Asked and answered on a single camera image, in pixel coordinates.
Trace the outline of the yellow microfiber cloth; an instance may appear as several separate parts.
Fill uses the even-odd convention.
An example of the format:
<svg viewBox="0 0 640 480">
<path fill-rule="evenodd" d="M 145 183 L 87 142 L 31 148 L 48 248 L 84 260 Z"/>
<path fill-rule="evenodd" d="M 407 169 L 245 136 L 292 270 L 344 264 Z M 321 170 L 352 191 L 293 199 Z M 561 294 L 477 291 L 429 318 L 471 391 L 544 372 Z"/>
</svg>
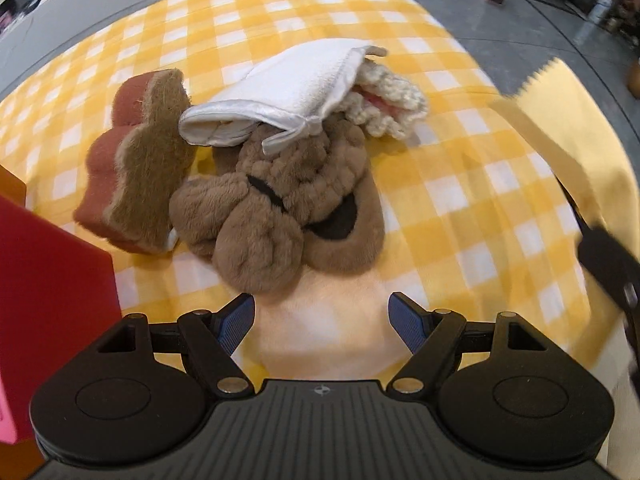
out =
<svg viewBox="0 0 640 480">
<path fill-rule="evenodd" d="M 616 132 L 559 58 L 490 107 L 550 166 L 590 226 L 603 226 L 639 261 L 639 188 Z"/>
</svg>

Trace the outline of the cream crochet knit item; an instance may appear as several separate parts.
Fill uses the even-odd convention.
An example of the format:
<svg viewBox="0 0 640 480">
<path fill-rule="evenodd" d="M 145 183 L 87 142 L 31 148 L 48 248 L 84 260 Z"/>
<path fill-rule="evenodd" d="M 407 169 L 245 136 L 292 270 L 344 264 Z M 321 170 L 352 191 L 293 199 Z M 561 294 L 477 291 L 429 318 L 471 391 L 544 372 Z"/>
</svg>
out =
<svg viewBox="0 0 640 480">
<path fill-rule="evenodd" d="M 382 64 L 364 60 L 355 83 L 335 110 L 369 136 L 404 140 L 427 116 L 428 103 L 409 79 Z"/>
</svg>

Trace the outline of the brown fluffy plush slippers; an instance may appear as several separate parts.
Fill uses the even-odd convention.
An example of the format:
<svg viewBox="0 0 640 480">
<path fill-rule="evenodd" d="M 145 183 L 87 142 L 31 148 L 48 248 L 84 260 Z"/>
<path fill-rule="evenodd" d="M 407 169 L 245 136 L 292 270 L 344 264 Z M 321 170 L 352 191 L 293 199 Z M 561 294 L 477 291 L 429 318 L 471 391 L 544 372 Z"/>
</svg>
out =
<svg viewBox="0 0 640 480">
<path fill-rule="evenodd" d="M 318 136 L 267 155 L 270 125 L 226 148 L 214 176 L 171 196 L 169 218 L 184 244 L 239 292 L 275 294 L 304 266 L 337 275 L 373 268 L 385 226 L 362 129 L 342 114 Z"/>
</svg>

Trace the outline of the brown gingerbread sponge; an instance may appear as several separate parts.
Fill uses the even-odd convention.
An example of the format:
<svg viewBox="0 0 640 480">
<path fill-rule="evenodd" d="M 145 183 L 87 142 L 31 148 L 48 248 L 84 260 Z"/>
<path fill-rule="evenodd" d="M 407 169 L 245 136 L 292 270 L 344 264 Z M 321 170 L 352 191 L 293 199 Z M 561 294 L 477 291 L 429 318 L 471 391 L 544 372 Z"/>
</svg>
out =
<svg viewBox="0 0 640 480">
<path fill-rule="evenodd" d="M 73 213 L 80 226 L 125 252 L 158 255 L 175 247 L 169 201 L 196 152 L 178 131 L 189 107 L 176 68 L 134 76 L 119 87 L 111 129 L 86 157 L 87 188 Z"/>
</svg>

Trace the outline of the red box lid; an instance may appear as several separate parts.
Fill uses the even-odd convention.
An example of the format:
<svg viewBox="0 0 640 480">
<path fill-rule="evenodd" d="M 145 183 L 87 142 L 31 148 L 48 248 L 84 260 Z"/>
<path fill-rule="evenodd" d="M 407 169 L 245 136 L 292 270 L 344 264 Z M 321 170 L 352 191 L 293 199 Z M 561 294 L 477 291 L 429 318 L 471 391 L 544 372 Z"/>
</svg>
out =
<svg viewBox="0 0 640 480">
<path fill-rule="evenodd" d="M 122 316 L 105 250 L 1 202 L 1 475 L 41 458 L 28 406 L 35 391 Z"/>
</svg>

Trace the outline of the orange rimmed storage box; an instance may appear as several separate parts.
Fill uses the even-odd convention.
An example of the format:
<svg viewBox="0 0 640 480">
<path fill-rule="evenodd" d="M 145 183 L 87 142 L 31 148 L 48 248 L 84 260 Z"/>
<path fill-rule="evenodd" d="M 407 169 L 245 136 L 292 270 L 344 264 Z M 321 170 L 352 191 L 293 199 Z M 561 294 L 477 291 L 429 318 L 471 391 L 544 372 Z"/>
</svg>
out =
<svg viewBox="0 0 640 480">
<path fill-rule="evenodd" d="M 26 184 L 3 166 L 0 166 L 0 195 L 14 204 L 26 204 Z"/>
</svg>

